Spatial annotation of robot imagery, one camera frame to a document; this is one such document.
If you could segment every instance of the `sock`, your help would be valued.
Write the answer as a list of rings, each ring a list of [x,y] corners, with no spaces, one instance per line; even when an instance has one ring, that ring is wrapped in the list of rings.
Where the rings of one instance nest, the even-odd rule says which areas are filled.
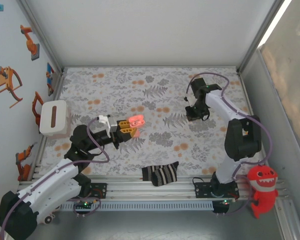
[[[174,162],[172,164],[165,165],[152,172],[151,181],[154,186],[163,186],[172,182],[177,181],[176,170],[178,168],[179,162]]]
[[[178,165],[179,165],[179,162],[175,162],[175,163],[172,163],[172,164],[175,164],[175,168],[177,169],[178,168]],[[157,170],[157,169],[161,169],[163,167],[167,167],[167,165],[156,165],[156,166],[146,166],[146,167],[143,167],[142,168],[142,177],[143,177],[143,181],[151,181],[151,175],[152,173]]]

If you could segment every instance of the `floral tablecloth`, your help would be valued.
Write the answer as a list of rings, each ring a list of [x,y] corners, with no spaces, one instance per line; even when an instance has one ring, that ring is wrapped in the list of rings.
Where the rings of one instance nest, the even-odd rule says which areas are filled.
[[[178,175],[209,175],[225,156],[224,140],[227,124],[211,109],[207,121],[188,122],[183,100],[187,84],[194,74],[214,72],[225,75],[231,84],[227,97],[240,109],[248,111],[247,100],[235,68],[172,67],[86,67],[68,68],[60,99],[71,111],[71,132],[80,124],[88,124],[97,115],[112,115],[125,120],[144,115],[146,125],[139,138],[120,144],[119,150],[106,145],[111,160],[107,164],[90,164],[86,175],[135,175],[149,165],[179,161]],[[207,84],[225,81],[217,76],[203,76]],[[101,123],[92,131],[105,129]],[[54,167],[70,148],[69,138],[48,139],[41,161],[40,174]],[[96,157],[105,160],[103,155]],[[256,154],[252,161],[258,161]],[[247,173],[244,166],[241,172]]]

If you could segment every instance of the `metal bracket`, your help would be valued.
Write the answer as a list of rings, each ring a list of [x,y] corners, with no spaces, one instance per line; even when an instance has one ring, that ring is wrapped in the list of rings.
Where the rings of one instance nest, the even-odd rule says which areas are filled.
[[[108,184],[106,183],[91,183],[91,194],[90,198],[99,198],[99,199],[105,199],[106,198],[106,190],[107,190]]]
[[[211,191],[211,183],[209,182],[196,182],[194,183],[195,186],[195,196],[198,199],[212,199],[212,198],[226,198],[226,199],[237,199],[240,197],[239,189],[237,183],[235,182],[235,188],[229,189],[228,192],[224,193],[222,196],[215,196]]]

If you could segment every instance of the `pink object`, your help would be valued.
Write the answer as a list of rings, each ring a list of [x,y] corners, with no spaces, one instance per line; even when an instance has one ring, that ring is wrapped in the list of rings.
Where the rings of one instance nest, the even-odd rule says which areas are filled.
[[[145,120],[143,115],[136,115],[129,118],[130,128],[141,128],[145,125]]]

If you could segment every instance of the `floor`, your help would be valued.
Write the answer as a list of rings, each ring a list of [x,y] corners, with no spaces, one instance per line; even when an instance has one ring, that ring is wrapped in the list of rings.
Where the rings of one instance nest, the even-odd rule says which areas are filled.
[[[222,163],[227,123],[211,110],[207,121],[188,122],[183,100],[189,80],[194,74],[214,72],[231,81],[226,96],[240,109],[248,111],[247,100],[236,69],[169,68],[169,67],[90,67],[68,68],[60,94],[71,111],[71,131],[79,124],[88,124],[97,115],[112,115],[117,120],[142,114],[146,125],[139,138],[120,144],[119,150],[107,145],[108,164],[90,165],[86,175],[141,176],[141,168],[179,161],[178,175],[212,174]],[[217,76],[204,76],[207,84],[225,81]],[[92,130],[105,129],[97,123]],[[48,139],[43,153],[40,174],[45,174],[64,156],[70,147],[69,138]],[[256,154],[251,161],[257,162]],[[242,167],[240,173],[247,173]]]
[[[50,225],[39,225],[28,240],[280,240],[274,210],[255,219],[246,208],[232,216],[209,211],[97,212],[76,218],[58,212]]]

